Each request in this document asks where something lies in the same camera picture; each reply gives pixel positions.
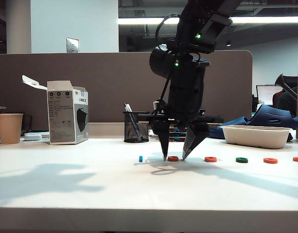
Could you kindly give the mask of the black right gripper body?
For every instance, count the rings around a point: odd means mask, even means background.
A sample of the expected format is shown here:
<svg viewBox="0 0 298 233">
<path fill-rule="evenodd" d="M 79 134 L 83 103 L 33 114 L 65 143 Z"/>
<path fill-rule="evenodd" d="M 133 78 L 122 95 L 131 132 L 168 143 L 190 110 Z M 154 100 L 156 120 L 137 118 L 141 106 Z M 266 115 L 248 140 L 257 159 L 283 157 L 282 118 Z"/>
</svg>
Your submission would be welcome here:
<svg viewBox="0 0 298 233">
<path fill-rule="evenodd" d="M 222 123 L 219 116 L 206 116 L 201 108 L 203 98 L 203 86 L 200 88 L 182 88 L 170 85 L 168 102 L 159 102 L 156 110 L 151 113 L 140 113 L 140 120 L 150 124 L 161 122 L 174 122 L 179 125 L 190 123 Z"/>
</svg>

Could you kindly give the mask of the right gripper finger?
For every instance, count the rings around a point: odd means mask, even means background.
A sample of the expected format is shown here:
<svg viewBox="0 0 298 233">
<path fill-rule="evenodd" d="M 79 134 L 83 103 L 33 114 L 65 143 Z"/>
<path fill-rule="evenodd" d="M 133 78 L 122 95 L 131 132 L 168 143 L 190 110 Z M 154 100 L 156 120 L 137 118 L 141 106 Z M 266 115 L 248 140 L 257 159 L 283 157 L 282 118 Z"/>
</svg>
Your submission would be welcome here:
<svg viewBox="0 0 298 233">
<path fill-rule="evenodd" d="M 210 134 L 208 125 L 189 125 L 183 146 L 182 159 L 188 155 Z"/>
<path fill-rule="evenodd" d="M 162 152 L 163 160 L 165 161 L 168 155 L 168 146 L 169 146 L 169 122 L 162 120 L 154 120 L 152 123 L 153 133 L 156 134 L 159 138 Z"/>
</svg>

